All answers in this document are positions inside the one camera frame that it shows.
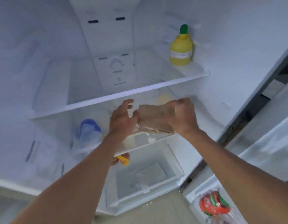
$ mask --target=crisper drawer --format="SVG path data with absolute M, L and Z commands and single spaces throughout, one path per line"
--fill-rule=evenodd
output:
M 107 207 L 116 207 L 178 181 L 184 175 L 175 155 L 164 142 L 130 152 L 128 166 L 112 166 L 105 182 Z

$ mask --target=refrigerator door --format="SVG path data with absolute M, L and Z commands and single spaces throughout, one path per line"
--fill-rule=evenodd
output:
M 226 146 L 226 149 L 282 181 L 288 181 L 288 84 Z M 205 168 L 183 192 L 191 203 L 191 211 L 200 223 L 204 223 L 207 216 L 200 210 L 199 198 L 208 190 L 217 189 L 231 208 L 237 211 L 232 199 L 209 167 Z

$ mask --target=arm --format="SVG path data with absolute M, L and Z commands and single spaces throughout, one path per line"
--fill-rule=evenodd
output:
M 94 218 L 105 179 L 120 143 L 132 133 L 138 112 L 126 100 L 113 112 L 110 132 L 78 165 L 44 190 L 12 224 L 89 224 Z
M 200 130 L 189 98 L 171 101 L 168 121 L 190 142 L 228 192 L 243 217 L 253 223 L 288 223 L 288 184 L 247 163 Z

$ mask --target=person's right hand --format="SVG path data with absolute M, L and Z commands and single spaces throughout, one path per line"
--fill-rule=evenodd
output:
M 188 97 L 170 101 L 166 105 L 175 107 L 175 114 L 168 114 L 167 120 L 178 134 L 185 137 L 189 133 L 200 131 L 194 104 Z

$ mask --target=floor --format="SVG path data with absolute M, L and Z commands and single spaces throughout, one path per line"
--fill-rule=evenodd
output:
M 189 209 L 189 204 L 178 190 L 156 198 L 131 211 L 115 217 L 95 218 L 101 224 L 199 224 Z

